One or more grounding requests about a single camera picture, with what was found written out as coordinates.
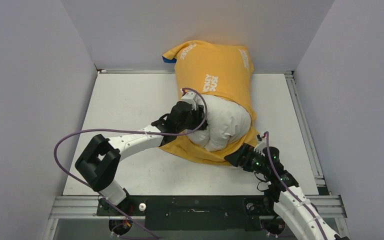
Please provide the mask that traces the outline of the white pillow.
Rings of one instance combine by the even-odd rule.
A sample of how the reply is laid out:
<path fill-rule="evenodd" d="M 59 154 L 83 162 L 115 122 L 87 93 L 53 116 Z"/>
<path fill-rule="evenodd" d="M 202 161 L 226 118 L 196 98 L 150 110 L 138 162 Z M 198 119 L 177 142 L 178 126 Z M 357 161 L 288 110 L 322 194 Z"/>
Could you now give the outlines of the white pillow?
<path fill-rule="evenodd" d="M 187 135 L 194 144 L 209 152 L 221 151 L 249 132 L 252 118 L 244 107 L 214 95 L 203 98 L 208 107 L 207 127 Z"/>

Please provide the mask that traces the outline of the yellow and blue pillowcase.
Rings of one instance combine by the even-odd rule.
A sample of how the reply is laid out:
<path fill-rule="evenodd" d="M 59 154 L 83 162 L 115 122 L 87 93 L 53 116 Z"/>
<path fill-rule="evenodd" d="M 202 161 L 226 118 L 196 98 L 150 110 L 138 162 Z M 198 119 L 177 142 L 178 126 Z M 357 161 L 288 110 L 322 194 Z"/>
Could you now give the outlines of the yellow and blue pillowcase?
<path fill-rule="evenodd" d="M 228 144 L 223 150 L 209 152 L 184 135 L 164 145 L 163 151 L 199 164 L 225 166 L 226 155 L 234 153 L 243 144 L 252 147 L 257 145 L 257 115 L 251 100 L 254 65 L 245 46 L 191 40 L 168 50 L 162 58 L 164 62 L 174 64 L 175 79 L 179 88 L 191 88 L 200 93 L 197 101 L 199 105 L 207 105 L 203 96 L 212 95 L 237 103 L 251 116 L 248 133 Z"/>

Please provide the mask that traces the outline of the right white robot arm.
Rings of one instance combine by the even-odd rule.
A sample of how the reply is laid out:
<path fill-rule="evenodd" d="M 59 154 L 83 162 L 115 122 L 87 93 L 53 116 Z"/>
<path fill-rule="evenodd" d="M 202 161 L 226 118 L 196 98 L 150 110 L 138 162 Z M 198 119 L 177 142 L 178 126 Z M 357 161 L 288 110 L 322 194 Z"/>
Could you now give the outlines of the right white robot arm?
<path fill-rule="evenodd" d="M 268 189 L 264 191 L 267 197 L 262 201 L 263 209 L 279 216 L 298 240 L 349 239 L 337 233 L 320 216 L 298 181 L 281 163 L 278 148 L 266 146 L 259 150 L 243 144 L 224 159 L 232 166 L 264 176 Z"/>

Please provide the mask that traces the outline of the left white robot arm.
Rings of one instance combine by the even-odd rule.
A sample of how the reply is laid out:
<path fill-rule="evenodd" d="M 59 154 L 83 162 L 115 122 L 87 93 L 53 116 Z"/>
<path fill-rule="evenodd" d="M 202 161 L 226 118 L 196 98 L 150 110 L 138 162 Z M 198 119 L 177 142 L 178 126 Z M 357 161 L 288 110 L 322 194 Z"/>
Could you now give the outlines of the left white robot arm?
<path fill-rule="evenodd" d="M 80 154 L 75 168 L 94 192 L 109 201 L 111 211 L 123 215 L 129 208 L 129 193 L 115 180 L 120 161 L 144 150 L 167 145 L 185 135 L 186 131 L 204 129 L 207 113 L 206 104 L 181 100 L 169 113 L 141 131 L 110 138 L 95 135 Z"/>

